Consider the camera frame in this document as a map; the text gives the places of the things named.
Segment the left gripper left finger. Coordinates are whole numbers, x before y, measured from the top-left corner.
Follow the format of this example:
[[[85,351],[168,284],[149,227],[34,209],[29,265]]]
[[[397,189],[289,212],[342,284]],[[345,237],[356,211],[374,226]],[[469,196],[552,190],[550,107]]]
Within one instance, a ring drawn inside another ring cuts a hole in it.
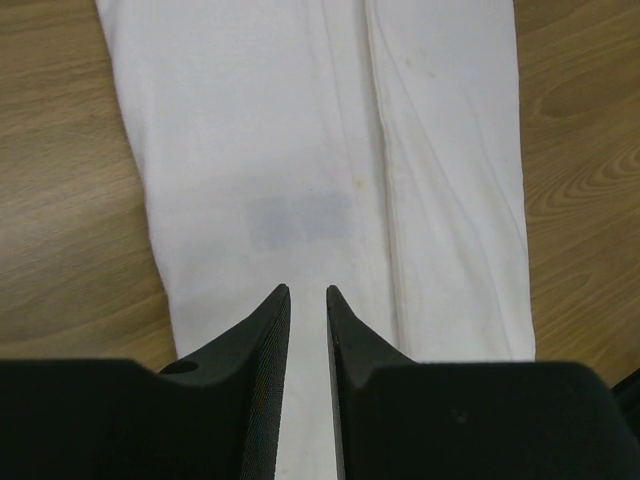
[[[5,479],[271,479],[290,332],[279,285],[159,372],[130,360],[5,360]]]

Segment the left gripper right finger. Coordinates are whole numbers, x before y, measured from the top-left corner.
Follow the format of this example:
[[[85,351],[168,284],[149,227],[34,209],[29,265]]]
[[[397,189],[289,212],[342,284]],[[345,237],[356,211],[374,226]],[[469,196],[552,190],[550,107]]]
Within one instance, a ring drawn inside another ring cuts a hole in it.
[[[418,363],[326,292],[342,479],[635,479],[639,442],[571,362]]]

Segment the white t shirt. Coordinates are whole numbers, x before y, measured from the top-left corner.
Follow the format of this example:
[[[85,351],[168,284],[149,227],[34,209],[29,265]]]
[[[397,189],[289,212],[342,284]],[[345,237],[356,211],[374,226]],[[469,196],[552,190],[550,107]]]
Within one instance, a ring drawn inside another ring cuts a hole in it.
[[[531,360],[510,1],[101,1],[176,350],[291,290],[276,475],[336,475],[325,292],[411,358]]]

